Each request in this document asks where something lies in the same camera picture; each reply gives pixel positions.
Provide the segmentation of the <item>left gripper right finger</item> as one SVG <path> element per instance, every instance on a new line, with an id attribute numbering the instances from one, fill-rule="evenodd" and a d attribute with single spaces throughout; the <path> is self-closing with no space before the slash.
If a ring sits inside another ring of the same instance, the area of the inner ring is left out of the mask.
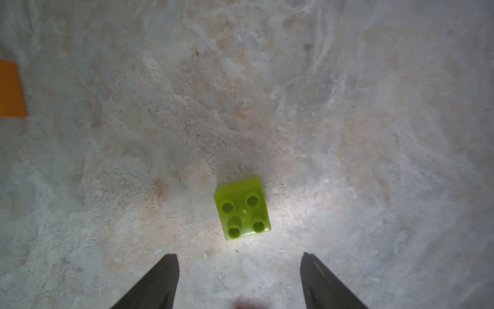
<path id="1" fill-rule="evenodd" d="M 300 274 L 307 308 L 368 309 L 314 254 L 304 253 Z"/>

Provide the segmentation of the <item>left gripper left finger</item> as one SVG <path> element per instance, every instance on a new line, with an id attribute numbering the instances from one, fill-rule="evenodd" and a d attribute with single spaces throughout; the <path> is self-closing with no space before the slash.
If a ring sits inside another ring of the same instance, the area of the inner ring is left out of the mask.
<path id="1" fill-rule="evenodd" d="M 172 309 L 180 268 L 176 254 L 166 254 L 111 309 Z"/>

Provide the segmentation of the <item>lime lego brick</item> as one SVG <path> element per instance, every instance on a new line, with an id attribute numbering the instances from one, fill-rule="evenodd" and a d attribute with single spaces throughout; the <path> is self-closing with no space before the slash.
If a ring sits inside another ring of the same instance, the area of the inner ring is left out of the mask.
<path id="1" fill-rule="evenodd" d="M 217 185 L 214 201 L 226 240 L 231 241 L 271 230 L 259 176 Z"/>

